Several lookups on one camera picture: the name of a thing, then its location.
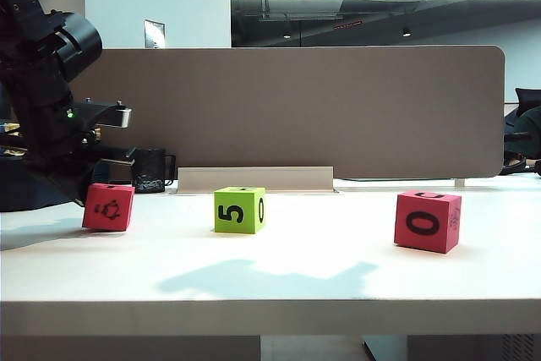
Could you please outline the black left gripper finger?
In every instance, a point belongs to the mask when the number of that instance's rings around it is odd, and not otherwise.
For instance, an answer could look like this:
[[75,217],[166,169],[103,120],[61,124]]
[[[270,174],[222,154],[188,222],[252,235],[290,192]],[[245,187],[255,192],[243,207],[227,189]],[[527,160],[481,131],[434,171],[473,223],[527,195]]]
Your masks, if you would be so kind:
[[90,173],[53,173],[44,177],[44,180],[65,198],[81,207],[85,206],[88,188],[91,185]]

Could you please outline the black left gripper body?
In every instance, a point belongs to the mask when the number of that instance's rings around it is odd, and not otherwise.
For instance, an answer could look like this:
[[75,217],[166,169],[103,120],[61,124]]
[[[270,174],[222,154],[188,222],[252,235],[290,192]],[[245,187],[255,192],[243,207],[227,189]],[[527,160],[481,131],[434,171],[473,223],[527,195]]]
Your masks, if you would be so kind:
[[53,186],[89,186],[92,183],[105,183],[107,169],[96,169],[103,162],[132,166],[134,161],[135,148],[104,145],[89,135],[86,135],[74,150],[64,151],[58,156],[45,157],[31,150],[27,150],[24,156],[24,163],[30,173]]

